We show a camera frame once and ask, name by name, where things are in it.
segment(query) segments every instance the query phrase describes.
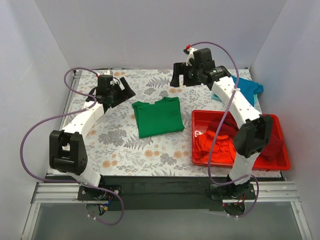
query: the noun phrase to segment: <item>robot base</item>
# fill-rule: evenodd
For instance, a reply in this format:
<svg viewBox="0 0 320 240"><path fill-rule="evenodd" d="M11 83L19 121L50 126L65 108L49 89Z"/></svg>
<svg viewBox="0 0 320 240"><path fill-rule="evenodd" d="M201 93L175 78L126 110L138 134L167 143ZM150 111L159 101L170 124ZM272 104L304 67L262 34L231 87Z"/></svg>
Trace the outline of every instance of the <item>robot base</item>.
<svg viewBox="0 0 320 240"><path fill-rule="evenodd" d="M227 176L227 182L231 181L229 175ZM254 186L250 183L250 180L243 184L235 185L234 183L218 186L216 184L210 185L210 197L212 200L225 200L241 197L245 194L245 198L253 200L256 198Z"/></svg>
<svg viewBox="0 0 320 240"><path fill-rule="evenodd" d="M108 189L121 197L122 186L118 184L106 184L105 179L101 176L99 188ZM111 193L90 188L84 185L79 187L78 197L79 201L108 201L109 197L113 197L113 200L117 201L118 198L114 197Z"/></svg>

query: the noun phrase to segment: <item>white wall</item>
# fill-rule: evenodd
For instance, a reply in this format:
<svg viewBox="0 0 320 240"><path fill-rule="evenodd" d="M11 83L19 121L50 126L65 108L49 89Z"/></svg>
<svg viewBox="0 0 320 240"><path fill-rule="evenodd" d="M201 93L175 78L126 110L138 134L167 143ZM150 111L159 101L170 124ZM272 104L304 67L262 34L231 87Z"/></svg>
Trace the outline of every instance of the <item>white wall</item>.
<svg viewBox="0 0 320 240"><path fill-rule="evenodd" d="M251 67L286 0L35 0L71 67L171 69L213 41ZM212 49L218 65L232 67Z"/></svg>
<svg viewBox="0 0 320 240"><path fill-rule="evenodd" d="M313 239L320 239L320 2L288 0L251 68L261 108L276 114Z"/></svg>
<svg viewBox="0 0 320 240"><path fill-rule="evenodd" d="M36 184L20 163L20 142L33 124L63 111L69 66L34 0L0 1L0 33L0 239L17 240ZM58 123L45 123L25 146L27 165L42 177Z"/></svg>

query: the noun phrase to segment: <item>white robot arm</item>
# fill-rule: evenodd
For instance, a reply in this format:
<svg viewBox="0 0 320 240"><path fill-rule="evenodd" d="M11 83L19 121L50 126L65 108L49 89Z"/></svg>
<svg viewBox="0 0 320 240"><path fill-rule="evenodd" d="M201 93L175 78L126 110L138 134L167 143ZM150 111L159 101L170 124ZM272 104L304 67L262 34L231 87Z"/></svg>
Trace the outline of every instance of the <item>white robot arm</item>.
<svg viewBox="0 0 320 240"><path fill-rule="evenodd" d="M95 122L101 118L109 108L121 104L127 99L136 95L129 87L124 77L120 81L124 87L119 86L119 82L114 81L111 71L98 76L97 87L89 93L95 91L97 103L92 105L93 99L88 97L83 108L87 109L78 114L62 130L54 130L49 138L49 163L50 167L60 172L67 173L78 182L98 187L103 180L101 175L87 165L88 156L84 139Z"/></svg>
<svg viewBox="0 0 320 240"><path fill-rule="evenodd" d="M186 62L173 65L171 87L179 87L179 75L183 75L183 84L188 86L207 85L225 105L228 105L235 84L230 73L224 66L216 67L212 60L209 48L186 48L188 54ZM250 173L260 152L270 141L272 118L262 116L243 96L236 90L229 111L234 117L239 128L233 139L236 157L228 179L234 181L242 176L248 176L234 183L236 189L243 189L249 184Z"/></svg>

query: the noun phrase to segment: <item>patterned fabric surface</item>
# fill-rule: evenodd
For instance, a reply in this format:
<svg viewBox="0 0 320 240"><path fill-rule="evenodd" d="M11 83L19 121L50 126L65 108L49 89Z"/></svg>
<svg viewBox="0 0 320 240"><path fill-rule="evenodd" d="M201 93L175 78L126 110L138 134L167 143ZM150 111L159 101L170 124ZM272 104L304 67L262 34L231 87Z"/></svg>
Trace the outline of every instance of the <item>patterned fabric surface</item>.
<svg viewBox="0 0 320 240"><path fill-rule="evenodd" d="M241 69L240 77L251 79L249 70ZM88 164L102 175L118 176L198 176L208 175L207 167L192 163L193 110L224 111L226 106L211 99L206 86L170 87L172 70L114 70L117 78L125 77L136 96L109 109L92 127L85 138ZM88 93L97 85L97 78L83 71L77 90ZM139 139L132 108L136 101L154 102L163 97L179 97L184 131ZM85 97L75 95L69 112L83 107ZM259 103L255 108L261 111ZM74 116L64 120L64 126ZM213 176L226 176L227 167L212 167ZM280 177L280 171L253 171L258 177Z"/></svg>

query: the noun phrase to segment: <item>green t-shirt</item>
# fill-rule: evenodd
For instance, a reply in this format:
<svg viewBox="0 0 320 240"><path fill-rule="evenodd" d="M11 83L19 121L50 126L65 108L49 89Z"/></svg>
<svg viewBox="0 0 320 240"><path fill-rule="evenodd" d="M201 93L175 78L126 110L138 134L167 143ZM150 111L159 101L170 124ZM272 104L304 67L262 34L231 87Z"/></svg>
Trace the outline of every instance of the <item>green t-shirt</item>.
<svg viewBox="0 0 320 240"><path fill-rule="evenodd" d="M139 137L146 138L166 133L183 131L180 101L176 97L164 97L150 104L137 101L132 104Z"/></svg>

